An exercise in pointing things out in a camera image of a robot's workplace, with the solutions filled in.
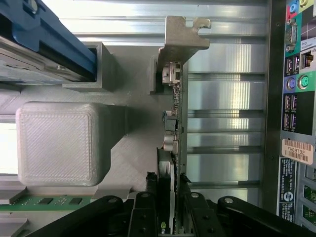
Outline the open black PC case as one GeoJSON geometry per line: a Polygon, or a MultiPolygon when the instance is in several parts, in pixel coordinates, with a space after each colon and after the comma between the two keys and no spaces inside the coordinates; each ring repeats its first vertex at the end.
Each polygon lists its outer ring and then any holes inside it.
{"type": "Polygon", "coordinates": [[[316,233],[316,0],[269,0],[265,210],[316,233]]]}

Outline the green RAM stick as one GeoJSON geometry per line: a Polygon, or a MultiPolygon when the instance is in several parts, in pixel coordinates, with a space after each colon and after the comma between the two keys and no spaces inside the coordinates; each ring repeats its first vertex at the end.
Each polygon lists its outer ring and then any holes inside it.
{"type": "Polygon", "coordinates": [[[73,211],[90,204],[88,195],[24,195],[12,204],[0,204],[1,212],[73,211]]]}

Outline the hard disk in blue caddy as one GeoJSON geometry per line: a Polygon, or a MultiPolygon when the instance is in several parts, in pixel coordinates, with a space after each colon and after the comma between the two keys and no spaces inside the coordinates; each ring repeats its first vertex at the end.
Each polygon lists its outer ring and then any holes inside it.
{"type": "Polygon", "coordinates": [[[42,0],[0,0],[0,36],[95,81],[97,59],[42,0]]]}

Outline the grey printed parts rack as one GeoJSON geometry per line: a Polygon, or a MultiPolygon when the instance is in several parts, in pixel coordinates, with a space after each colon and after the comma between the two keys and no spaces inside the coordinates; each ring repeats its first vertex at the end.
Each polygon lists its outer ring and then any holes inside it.
{"type": "MultiPolygon", "coordinates": [[[[0,81],[4,71],[16,73],[18,95],[0,91],[0,123],[15,125],[16,193],[0,204],[24,195],[88,195],[90,203],[117,196],[123,201],[146,190],[149,172],[158,173],[157,149],[164,128],[162,113],[171,108],[170,94],[151,94],[156,46],[110,46],[85,42],[96,55],[94,82],[69,82],[68,70],[37,72],[44,58],[19,46],[1,45],[0,81]]],[[[0,183],[3,172],[0,170],[0,183]]],[[[30,233],[73,211],[1,212],[0,236],[10,224],[30,233]]]]}

